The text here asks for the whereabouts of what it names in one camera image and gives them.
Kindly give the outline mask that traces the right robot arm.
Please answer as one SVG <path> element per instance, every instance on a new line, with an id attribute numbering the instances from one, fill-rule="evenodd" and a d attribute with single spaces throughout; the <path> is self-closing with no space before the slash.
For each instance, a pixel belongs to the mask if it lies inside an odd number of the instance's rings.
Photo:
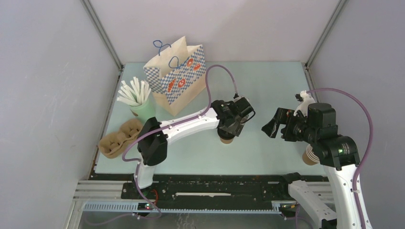
<path id="1" fill-rule="evenodd" d="M 360 179 L 355 174 L 360 167 L 357 145 L 352 138 L 338 133 L 336 112 L 332 106 L 309 104 L 306 115 L 300 110 L 278 108 L 262 131 L 274 138 L 280 125 L 285 125 L 281 129 L 285 141 L 304 141 L 311 145 L 317 162 L 327 174 L 336 210 L 325 205 L 299 177 L 279 184 L 279 196 L 294 198 L 319 229 L 370 229 Z"/>

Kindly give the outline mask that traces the single brown paper cup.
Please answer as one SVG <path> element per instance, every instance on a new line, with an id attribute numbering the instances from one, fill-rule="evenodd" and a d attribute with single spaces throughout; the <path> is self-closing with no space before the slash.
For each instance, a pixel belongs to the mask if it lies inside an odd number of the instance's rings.
<path id="1" fill-rule="evenodd" d="M 221 142 L 224 144 L 230 144 L 235 137 L 233 134 L 223 131 L 221 129 L 218 129 L 217 133 L 220 137 Z"/>

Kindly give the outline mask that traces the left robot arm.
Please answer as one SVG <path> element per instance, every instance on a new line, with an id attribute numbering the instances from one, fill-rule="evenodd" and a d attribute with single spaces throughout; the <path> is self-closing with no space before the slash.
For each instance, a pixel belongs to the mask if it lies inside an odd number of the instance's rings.
<path id="1" fill-rule="evenodd" d="M 255 115 L 249 100 L 240 96 L 228 102 L 215 100 L 205 109 L 179 119 L 163 122 L 155 117 L 148 119 L 137 138 L 141 158 L 133 175 L 132 192 L 141 199 L 150 195 L 155 168 L 167 158 L 170 144 L 211 129 L 216 129 L 220 140 L 229 144 L 240 136 L 245 123 Z"/>

